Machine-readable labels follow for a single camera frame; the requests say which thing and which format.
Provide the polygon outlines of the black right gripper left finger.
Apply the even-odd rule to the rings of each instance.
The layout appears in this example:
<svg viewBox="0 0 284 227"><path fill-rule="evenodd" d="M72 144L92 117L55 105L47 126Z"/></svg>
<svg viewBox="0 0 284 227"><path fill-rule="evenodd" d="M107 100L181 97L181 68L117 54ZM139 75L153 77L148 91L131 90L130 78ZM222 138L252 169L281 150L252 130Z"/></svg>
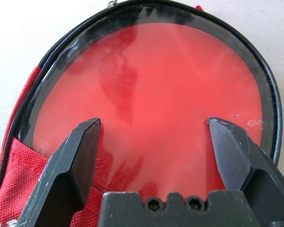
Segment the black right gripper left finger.
<svg viewBox="0 0 284 227"><path fill-rule="evenodd" d="M68 227L87 204L101 120L80 123L50 156L18 219L19 227Z"/></svg>

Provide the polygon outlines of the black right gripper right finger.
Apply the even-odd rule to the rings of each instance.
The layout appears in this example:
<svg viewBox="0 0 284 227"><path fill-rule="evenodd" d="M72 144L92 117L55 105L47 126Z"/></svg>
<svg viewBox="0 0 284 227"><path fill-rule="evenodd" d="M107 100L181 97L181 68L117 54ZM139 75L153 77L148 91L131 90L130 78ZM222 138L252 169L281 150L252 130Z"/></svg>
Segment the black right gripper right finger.
<svg viewBox="0 0 284 227"><path fill-rule="evenodd" d="M217 168L225 188L241 190L263 227L284 227L284 177L272 159L238 125L208 120Z"/></svg>

